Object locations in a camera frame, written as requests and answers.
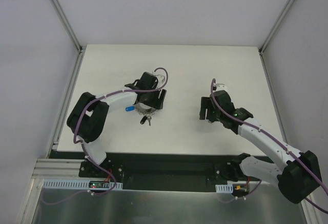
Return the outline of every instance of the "metal floor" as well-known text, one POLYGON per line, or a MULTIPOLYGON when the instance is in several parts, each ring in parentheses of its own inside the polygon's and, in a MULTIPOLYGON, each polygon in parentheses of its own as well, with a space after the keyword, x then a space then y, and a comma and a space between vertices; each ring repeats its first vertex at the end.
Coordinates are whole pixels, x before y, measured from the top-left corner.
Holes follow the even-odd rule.
MULTIPOLYGON (((46 202, 64 199, 76 190, 43 189, 46 202)), ((287 201, 270 185, 261 185, 245 200, 224 204, 230 194, 113 191, 104 196, 80 193, 55 206, 38 204, 34 224, 301 224, 301 205, 287 201)))

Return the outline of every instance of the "wire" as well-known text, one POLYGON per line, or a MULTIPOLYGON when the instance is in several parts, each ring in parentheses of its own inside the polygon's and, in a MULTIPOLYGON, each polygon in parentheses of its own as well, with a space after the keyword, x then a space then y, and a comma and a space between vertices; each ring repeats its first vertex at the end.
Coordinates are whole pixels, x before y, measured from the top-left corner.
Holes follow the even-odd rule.
POLYGON ((109 180, 111 179, 111 176, 108 175, 108 177, 104 180, 105 183, 108 183, 109 180))
POLYGON ((317 208, 318 210, 322 211, 325 214, 328 214, 327 210, 324 210, 322 207, 317 206, 314 202, 312 202, 311 200, 309 200, 307 197, 305 198, 306 201, 308 201, 310 204, 312 204, 313 207, 317 208))
MULTIPOLYGON (((266 130, 260 129, 258 126, 248 123, 246 121, 243 120, 239 120, 233 116, 231 116, 229 113, 227 113, 216 101, 215 97, 214 97, 214 92, 213 92, 213 86, 215 85, 216 80, 212 79, 212 83, 211 83, 211 96, 212 96, 212 100, 215 103, 215 105, 217 106, 217 108, 224 114, 226 115, 228 118, 230 118, 231 120, 237 121, 239 123, 245 124, 247 126, 250 126, 256 130, 258 130, 261 133, 264 133, 267 137, 269 137, 270 139, 272 139, 275 143, 277 143, 280 147, 282 147, 287 154, 289 154, 290 156, 292 156, 293 159, 295 159, 299 164, 301 164, 301 166, 314 178, 314 180, 323 188, 323 190, 325 191, 325 193, 328 196, 328 188, 324 185, 324 183, 291 151, 288 150, 288 148, 281 143, 278 139, 276 139, 274 136, 272 136, 270 133, 268 133, 266 130)), ((316 207, 318 210, 322 211, 323 213, 327 214, 328 211, 324 210, 322 208, 318 208, 318 206, 313 203, 311 200, 306 199, 310 204, 312 204, 314 207, 316 207)))
POLYGON ((228 201, 220 201, 220 202, 221 203, 230 203, 230 202, 233 202, 234 200, 246 200, 246 197, 251 196, 259 188, 259 186, 261 185, 261 183, 262 183, 262 180, 260 180, 259 183, 256 185, 256 187, 251 192, 249 192, 249 194, 247 194, 244 197, 235 197, 235 198, 232 198, 232 199, 230 199, 228 201))

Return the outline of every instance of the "white wall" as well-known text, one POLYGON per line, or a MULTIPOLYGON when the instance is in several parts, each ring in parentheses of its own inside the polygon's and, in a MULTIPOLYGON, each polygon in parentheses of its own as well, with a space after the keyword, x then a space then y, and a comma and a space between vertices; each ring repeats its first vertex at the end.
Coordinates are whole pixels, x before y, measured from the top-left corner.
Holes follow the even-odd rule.
POLYGON ((0 0, 0 223, 16 223, 76 51, 49 0, 0 0))
MULTIPOLYGON (((328 0, 298 0, 265 51, 288 141, 319 157, 328 184, 328 0)), ((316 190, 320 206, 328 197, 316 190)), ((328 215, 322 215, 328 223, 328 215)))
POLYGON ((59 0, 86 44, 261 47, 287 0, 59 0))

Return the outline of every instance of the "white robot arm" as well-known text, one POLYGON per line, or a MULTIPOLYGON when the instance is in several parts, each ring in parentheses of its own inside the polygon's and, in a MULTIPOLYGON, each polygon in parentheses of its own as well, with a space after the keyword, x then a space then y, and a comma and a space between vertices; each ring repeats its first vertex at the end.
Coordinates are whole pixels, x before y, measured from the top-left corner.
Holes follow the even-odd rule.
POLYGON ((125 109, 136 104, 149 109, 162 109, 166 90, 159 90, 158 87, 162 87, 164 81, 165 76, 163 75, 145 72, 134 83, 126 84, 110 94, 95 96, 85 92, 81 95, 67 119, 67 125, 77 135, 79 142, 83 144, 85 153, 91 160, 100 165, 106 159, 100 134, 103 131, 107 115, 115 110, 125 109))
POLYGON ((274 141, 249 111, 234 107, 225 90, 215 92, 212 90, 210 97, 201 98, 199 119, 207 119, 211 123, 221 122, 225 128, 253 143, 273 162, 265 162, 243 153, 236 156, 230 165, 220 170, 220 175, 225 179, 237 181, 241 175, 256 177, 277 186, 280 192, 293 203, 301 202, 319 187, 319 183, 292 156, 295 155, 301 160, 321 181, 316 155, 311 151, 302 153, 276 138, 274 139, 277 141, 274 141))

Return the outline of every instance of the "white tabletop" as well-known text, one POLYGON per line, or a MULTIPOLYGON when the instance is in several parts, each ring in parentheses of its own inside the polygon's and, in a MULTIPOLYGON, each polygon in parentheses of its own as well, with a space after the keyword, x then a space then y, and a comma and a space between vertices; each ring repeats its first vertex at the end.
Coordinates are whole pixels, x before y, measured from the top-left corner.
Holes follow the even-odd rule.
MULTIPOLYGON (((246 108, 281 139, 256 47, 88 45, 68 114, 82 93, 110 93, 157 67, 169 72, 164 108, 152 116, 151 126, 141 125, 136 111, 110 113, 101 134, 107 152, 263 155, 221 123, 199 120, 200 99, 210 95, 212 78, 227 85, 236 108, 246 108)), ((66 125, 58 150, 82 151, 66 125)))

